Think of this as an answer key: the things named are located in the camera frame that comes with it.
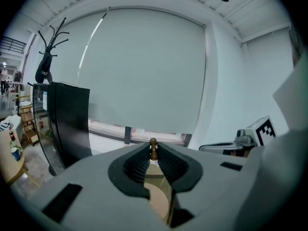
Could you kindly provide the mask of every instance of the glass door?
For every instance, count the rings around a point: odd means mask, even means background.
[[[33,87],[33,113],[38,131],[38,138],[42,150],[53,172],[58,175],[65,167],[55,147],[55,140],[51,129],[50,113],[47,107],[50,85],[34,84]]]

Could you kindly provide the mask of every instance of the black rectangular cutout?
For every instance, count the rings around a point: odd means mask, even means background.
[[[124,144],[129,144],[131,138],[131,127],[125,127]]]
[[[227,167],[227,168],[230,168],[230,169],[234,169],[234,170],[237,170],[237,171],[241,171],[241,169],[243,167],[243,166],[238,165],[238,164],[227,163],[227,162],[223,162],[220,166]]]
[[[68,184],[43,210],[43,213],[56,222],[60,222],[73,203],[82,186]]]

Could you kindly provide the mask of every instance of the cup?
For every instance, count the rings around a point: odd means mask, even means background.
[[[16,161],[20,160],[20,150],[18,147],[13,147],[11,149],[11,153],[13,155],[13,157],[15,158]]]

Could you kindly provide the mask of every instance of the window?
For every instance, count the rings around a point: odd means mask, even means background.
[[[148,142],[151,138],[156,138],[160,142],[170,142],[182,146],[187,146],[186,144],[189,142],[185,141],[187,135],[182,133],[164,133],[140,128],[129,128],[116,124],[110,125],[92,118],[89,118],[89,132],[121,141],[125,139],[125,132],[130,132],[129,137],[132,143]]]

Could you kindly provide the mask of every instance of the black cabinet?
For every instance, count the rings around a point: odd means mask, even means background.
[[[63,83],[34,84],[33,113],[39,141],[54,175],[92,155],[89,94],[89,89]]]

